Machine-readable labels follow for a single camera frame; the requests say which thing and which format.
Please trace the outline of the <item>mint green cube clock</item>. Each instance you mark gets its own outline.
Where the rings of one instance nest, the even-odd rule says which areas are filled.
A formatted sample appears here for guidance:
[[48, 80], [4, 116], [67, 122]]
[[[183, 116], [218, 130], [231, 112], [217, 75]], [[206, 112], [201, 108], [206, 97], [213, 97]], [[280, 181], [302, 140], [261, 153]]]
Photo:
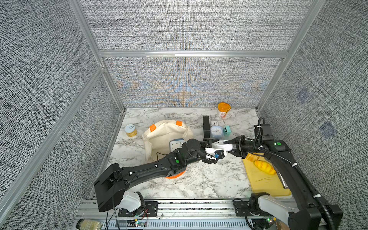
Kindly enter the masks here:
[[232, 133], [232, 130], [229, 125], [224, 126], [223, 133], [225, 137], [228, 137]]

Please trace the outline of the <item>cream canvas bag orange handles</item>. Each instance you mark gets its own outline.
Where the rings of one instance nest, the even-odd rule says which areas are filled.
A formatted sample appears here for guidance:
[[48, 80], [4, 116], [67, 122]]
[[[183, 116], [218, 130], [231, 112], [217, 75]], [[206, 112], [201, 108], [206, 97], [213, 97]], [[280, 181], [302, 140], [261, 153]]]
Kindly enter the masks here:
[[171, 141], [182, 139], [181, 142], [184, 142], [193, 137], [191, 128], [179, 120], [162, 120], [151, 125], [142, 134], [146, 161], [159, 160], [164, 154], [172, 152]]

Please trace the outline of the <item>large blue rectangular alarm clock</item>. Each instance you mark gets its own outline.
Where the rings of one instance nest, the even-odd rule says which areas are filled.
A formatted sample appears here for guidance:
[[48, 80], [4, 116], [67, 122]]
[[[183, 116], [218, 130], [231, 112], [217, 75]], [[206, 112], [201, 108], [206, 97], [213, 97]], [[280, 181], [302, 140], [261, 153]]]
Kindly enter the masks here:
[[177, 148], [180, 148], [182, 144], [185, 142], [183, 138], [180, 139], [174, 139], [169, 142], [169, 150], [170, 152], [175, 151]]

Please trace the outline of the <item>black rectangular clock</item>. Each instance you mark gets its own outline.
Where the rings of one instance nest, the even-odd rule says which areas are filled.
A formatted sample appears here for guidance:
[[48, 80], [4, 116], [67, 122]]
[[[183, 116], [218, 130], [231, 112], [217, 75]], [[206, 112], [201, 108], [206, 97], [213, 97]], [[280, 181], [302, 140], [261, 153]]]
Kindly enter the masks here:
[[210, 138], [210, 119], [208, 116], [203, 116], [203, 135], [205, 139]]

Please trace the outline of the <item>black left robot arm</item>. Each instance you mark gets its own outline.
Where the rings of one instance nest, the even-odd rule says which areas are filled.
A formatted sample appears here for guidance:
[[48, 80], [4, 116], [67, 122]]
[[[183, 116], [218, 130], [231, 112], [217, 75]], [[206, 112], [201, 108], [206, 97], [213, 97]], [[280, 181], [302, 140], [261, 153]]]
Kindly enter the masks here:
[[157, 178], [177, 176], [185, 172], [189, 164], [199, 161], [216, 164], [226, 155], [223, 149], [211, 148], [204, 141], [189, 139], [180, 148], [152, 163], [133, 167], [112, 164], [94, 182], [98, 210], [106, 212], [115, 208], [124, 193], [132, 187]]

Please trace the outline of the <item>light blue round alarm clock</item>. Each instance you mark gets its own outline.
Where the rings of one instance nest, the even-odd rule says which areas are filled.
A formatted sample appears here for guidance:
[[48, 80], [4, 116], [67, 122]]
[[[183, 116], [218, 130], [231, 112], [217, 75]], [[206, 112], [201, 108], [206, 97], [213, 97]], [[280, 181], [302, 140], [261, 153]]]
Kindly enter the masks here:
[[212, 139], [221, 139], [224, 136], [223, 128], [221, 126], [210, 127], [210, 137]]

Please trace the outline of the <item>small clear alarm clock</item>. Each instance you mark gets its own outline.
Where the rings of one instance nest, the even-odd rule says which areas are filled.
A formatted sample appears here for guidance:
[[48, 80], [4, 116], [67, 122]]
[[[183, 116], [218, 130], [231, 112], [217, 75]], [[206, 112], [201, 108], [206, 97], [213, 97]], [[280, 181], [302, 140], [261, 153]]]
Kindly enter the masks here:
[[211, 121], [211, 126], [219, 126], [218, 121], [216, 121], [216, 120], [212, 120], [212, 121]]

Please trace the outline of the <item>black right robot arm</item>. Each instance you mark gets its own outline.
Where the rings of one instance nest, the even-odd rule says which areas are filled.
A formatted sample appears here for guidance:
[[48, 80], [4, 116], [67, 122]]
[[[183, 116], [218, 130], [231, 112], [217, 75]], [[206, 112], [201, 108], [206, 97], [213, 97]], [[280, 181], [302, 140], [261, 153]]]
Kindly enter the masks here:
[[331, 205], [313, 186], [282, 140], [274, 140], [271, 127], [260, 117], [254, 125], [255, 138], [241, 135], [228, 143], [236, 146], [232, 154], [245, 158], [247, 154], [264, 157], [279, 172], [291, 191], [296, 208], [276, 201], [266, 192], [253, 193], [245, 216], [250, 214], [272, 216], [291, 230], [317, 230], [324, 223], [328, 230], [336, 230], [343, 217], [338, 205]]

